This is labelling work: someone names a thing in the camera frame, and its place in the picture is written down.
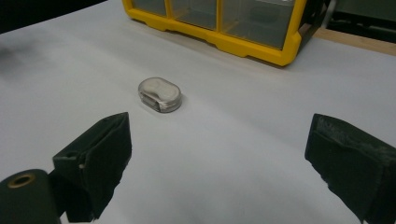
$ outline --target plastic drawer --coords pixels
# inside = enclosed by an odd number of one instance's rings
[[[216,29],[216,0],[171,0],[170,3],[175,20],[210,30]]]
[[[129,17],[152,28],[192,35],[231,54],[281,66],[295,59],[326,12],[324,0],[122,0],[122,3]]]

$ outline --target small metal tin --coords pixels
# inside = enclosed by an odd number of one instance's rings
[[[181,91],[177,85],[160,77],[140,83],[139,97],[145,105],[160,113],[169,113],[181,106]]]

